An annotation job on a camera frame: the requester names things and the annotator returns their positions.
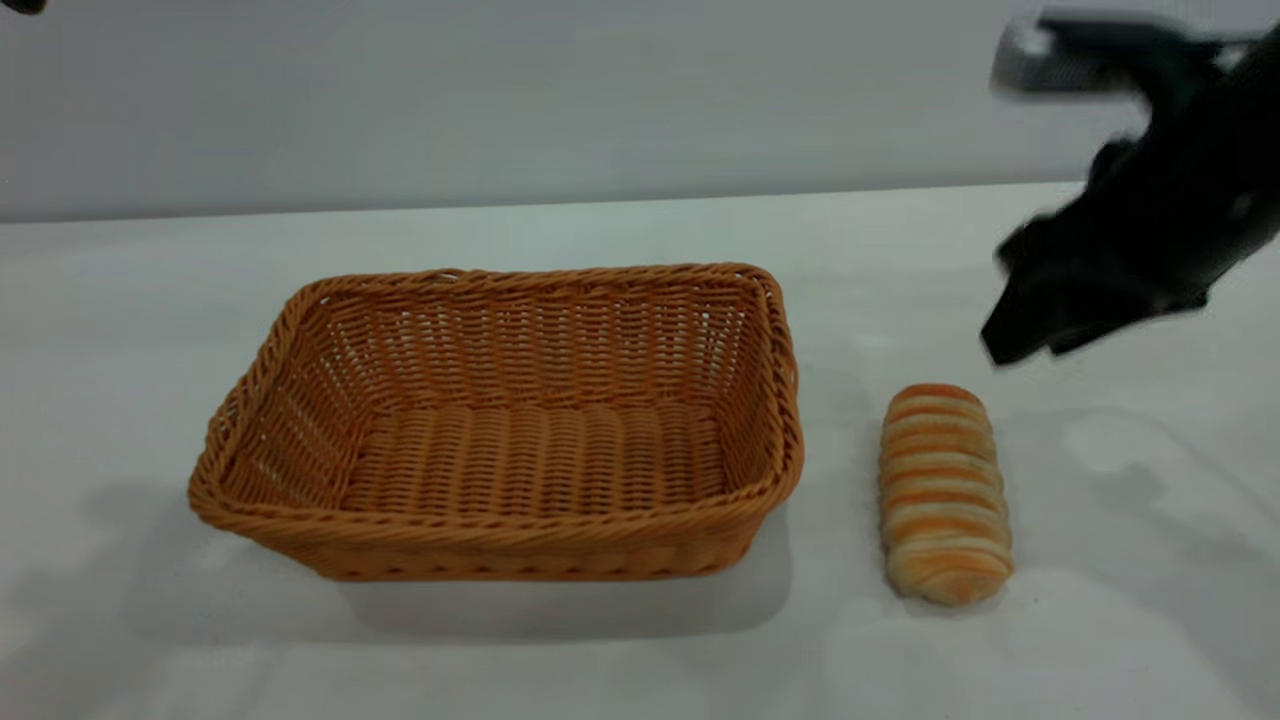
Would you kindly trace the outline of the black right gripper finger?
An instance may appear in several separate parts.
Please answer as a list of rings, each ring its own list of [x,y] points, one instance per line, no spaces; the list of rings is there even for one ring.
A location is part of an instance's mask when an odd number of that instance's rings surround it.
[[[1041,287],[1007,284],[980,329],[993,366],[1012,366],[1039,352],[1056,332],[1056,301]]]
[[[1135,318],[1123,307],[1055,307],[1048,320],[1048,352],[1056,357],[1073,354],[1135,324]]]

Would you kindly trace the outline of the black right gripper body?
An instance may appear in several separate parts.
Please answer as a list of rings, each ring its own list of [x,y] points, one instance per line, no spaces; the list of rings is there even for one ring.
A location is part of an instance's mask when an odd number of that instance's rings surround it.
[[[1142,72],[1138,138],[1106,143],[1080,195],[1001,243],[1000,323],[1139,323],[1206,305],[1242,258],[1242,86],[1213,61]]]

